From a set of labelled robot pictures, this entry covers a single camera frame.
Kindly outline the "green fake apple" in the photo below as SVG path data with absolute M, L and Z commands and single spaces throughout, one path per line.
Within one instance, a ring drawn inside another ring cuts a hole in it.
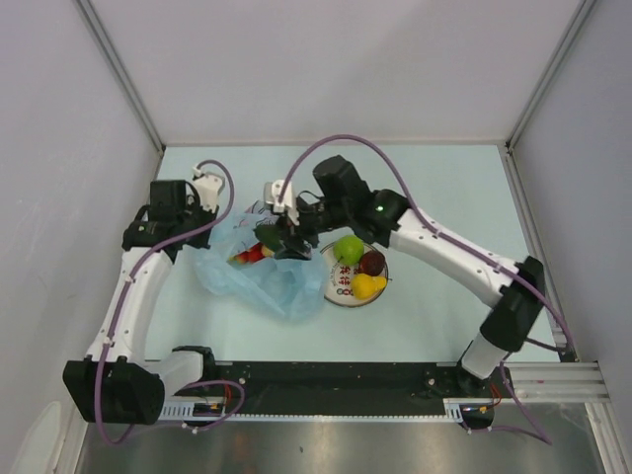
M 354 266 L 364 254 L 364 243 L 353 234 L 346 235 L 334 244 L 333 252 L 338 263 Z

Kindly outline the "dark brown fake mangosteen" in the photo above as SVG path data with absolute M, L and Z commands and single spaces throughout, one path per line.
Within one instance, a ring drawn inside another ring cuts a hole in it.
M 357 269 L 361 274 L 371 277 L 380 276 L 385 267 L 386 259 L 384 255 L 376 250 L 364 253 L 357 264 Z

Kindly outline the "round printed white plate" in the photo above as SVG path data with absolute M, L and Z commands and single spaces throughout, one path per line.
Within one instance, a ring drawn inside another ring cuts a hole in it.
M 357 269 L 358 263 L 354 266 L 346 266 L 338 263 L 334 257 L 333 247 L 334 243 L 330 243 L 321 250 L 328 269 L 327 284 L 324 293 L 325 299 L 337 306 L 346 308 L 358 308 L 374 302 L 385 291 L 386 287 L 371 299 L 356 299 L 352 293 L 351 282 L 356 275 L 360 274 Z M 378 251 L 374 246 L 364 244 L 365 253 L 371 250 Z M 386 277 L 388 281 L 390 280 L 387 263 L 381 276 Z

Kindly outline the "green fake avocado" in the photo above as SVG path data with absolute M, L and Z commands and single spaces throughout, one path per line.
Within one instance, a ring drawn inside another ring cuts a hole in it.
M 274 253 L 283 248 L 279 229 L 273 224 L 257 225 L 254 230 L 255 237 L 263 246 Z

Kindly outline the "yellow fake fruit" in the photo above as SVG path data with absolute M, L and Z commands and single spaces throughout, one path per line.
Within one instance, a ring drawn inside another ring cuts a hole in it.
M 353 296 L 358 300 L 368 300 L 380 293 L 387 285 L 385 276 L 356 275 L 351 282 Z

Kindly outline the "red fake cherry bunch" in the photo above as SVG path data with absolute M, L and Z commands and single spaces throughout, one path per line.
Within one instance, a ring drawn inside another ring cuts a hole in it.
M 263 245 L 257 243 L 249 249 L 231 256 L 228 261 L 235 264 L 255 264 L 265 258 L 271 258 L 275 253 Z

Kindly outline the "light blue printed plastic bag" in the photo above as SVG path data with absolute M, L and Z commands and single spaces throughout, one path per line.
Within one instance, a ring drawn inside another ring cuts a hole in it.
M 209 247 L 194 251 L 200 284 L 216 296 L 234 296 L 284 322 L 316 316 L 325 304 L 327 265 L 317 252 L 308 261 L 264 257 L 239 263 L 234 258 L 258 243 L 254 230 L 277 217 L 257 200 L 233 212 L 211 230 Z

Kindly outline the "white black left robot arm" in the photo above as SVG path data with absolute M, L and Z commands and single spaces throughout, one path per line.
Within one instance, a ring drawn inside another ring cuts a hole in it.
M 88 423 L 152 425 L 167 398 L 188 386 L 211 392 L 218 382 L 212 350 L 179 346 L 148 362 L 145 347 L 158 296 L 186 246 L 205 249 L 216 219 L 223 178 L 207 173 L 159 180 L 125 229 L 119 278 L 99 334 L 80 360 L 65 364 L 62 379 Z

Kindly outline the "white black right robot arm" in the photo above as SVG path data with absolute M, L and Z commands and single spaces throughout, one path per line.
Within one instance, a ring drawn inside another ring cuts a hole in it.
M 500 362 L 521 350 L 544 306 L 542 263 L 515 262 L 462 239 L 406 197 L 371 190 L 342 156 L 319 163 L 312 175 L 322 193 L 314 203 L 295 196 L 288 180 L 265 188 L 265 202 L 278 217 L 277 255 L 306 259 L 321 234 L 349 228 L 363 242 L 416 258 L 469 289 L 490 311 L 457 363 L 455 383 L 467 396 L 480 395 Z

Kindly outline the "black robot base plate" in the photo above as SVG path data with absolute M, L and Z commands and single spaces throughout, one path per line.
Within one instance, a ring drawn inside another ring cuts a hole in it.
M 209 373 L 245 389 L 240 415 L 266 417 L 422 417 L 444 415 L 444 404 L 486 406 L 509 401 L 510 373 L 480 381 L 455 362 L 218 362 Z

